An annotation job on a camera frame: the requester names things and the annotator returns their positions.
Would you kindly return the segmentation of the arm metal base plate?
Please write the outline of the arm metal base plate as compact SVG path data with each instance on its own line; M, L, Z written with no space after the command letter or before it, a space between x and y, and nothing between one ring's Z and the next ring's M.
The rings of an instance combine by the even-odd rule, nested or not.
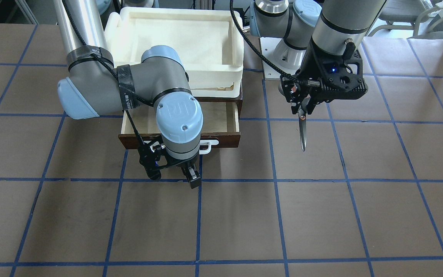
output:
M288 46L283 38L261 37L262 54L274 65L288 74L295 74L300 68L306 50L296 50Z

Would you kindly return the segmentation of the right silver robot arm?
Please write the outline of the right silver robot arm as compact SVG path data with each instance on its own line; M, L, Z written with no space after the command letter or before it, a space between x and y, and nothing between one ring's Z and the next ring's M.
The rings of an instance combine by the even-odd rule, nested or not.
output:
M73 119L99 117L122 110L138 142L139 161L151 180L161 170L178 166L191 188L202 184L199 157L203 114L192 96L188 74L170 46L153 46L135 65L114 65L107 49L100 13L94 0L55 0L58 26L67 51L69 76L57 93ZM160 135L146 143L133 124L130 110L155 109Z

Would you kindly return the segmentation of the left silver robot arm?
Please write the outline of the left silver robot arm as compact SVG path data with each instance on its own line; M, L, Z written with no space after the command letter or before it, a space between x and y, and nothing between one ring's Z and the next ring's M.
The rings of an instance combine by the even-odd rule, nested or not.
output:
M304 51L294 73L281 71L281 94L293 114L316 105L357 100L368 91L358 46L385 0L253 0L251 34L277 37L289 50Z

